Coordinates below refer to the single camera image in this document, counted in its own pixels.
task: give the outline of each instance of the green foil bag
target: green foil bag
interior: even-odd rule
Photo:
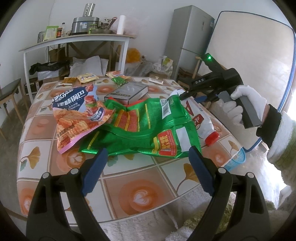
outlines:
[[[105,106],[115,113],[83,140],[80,151],[96,154],[105,147],[109,156],[143,153],[171,158],[187,157],[193,145],[201,151],[195,125],[178,95],[129,106],[108,99]]]

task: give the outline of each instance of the concrete floor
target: concrete floor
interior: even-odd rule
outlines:
[[[22,101],[19,103],[19,109],[25,119],[27,110]],[[6,118],[2,125],[2,129],[8,140],[5,141],[0,136],[0,183],[2,184],[0,185],[0,200],[6,208],[21,214],[17,197],[16,173],[17,151],[22,125],[15,110],[10,113],[10,116],[11,120]],[[239,175],[245,175],[246,172],[253,172],[260,184],[265,199],[273,201],[277,207],[280,190],[285,187],[281,178],[281,172],[267,161],[266,153],[261,147],[255,148],[253,151],[247,153],[246,156],[246,162],[231,172]],[[12,220],[25,233],[26,222],[16,218],[12,218]]]

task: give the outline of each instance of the plastic bottle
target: plastic bottle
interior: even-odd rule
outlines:
[[[62,37],[66,36],[66,28],[65,28],[65,23],[62,23]]]
[[[181,95],[184,90],[175,90],[171,95]],[[215,131],[209,115],[192,98],[181,101],[181,104],[189,112],[195,124],[198,136],[205,140],[207,146],[214,144],[219,139],[219,133]]]

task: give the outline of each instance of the paper towel roll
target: paper towel roll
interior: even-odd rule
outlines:
[[[125,15],[120,15],[116,34],[123,34],[125,20],[126,20]]]

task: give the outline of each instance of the white glove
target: white glove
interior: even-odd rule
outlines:
[[[266,99],[263,98],[256,90],[248,85],[239,85],[231,94],[231,98],[236,100],[241,96],[247,96],[251,104],[254,106],[258,118],[262,121],[263,113],[266,106]],[[217,104],[227,113],[229,119],[232,119],[235,125],[239,125],[242,120],[243,108],[237,106],[235,101],[224,103],[222,99],[217,101]]]

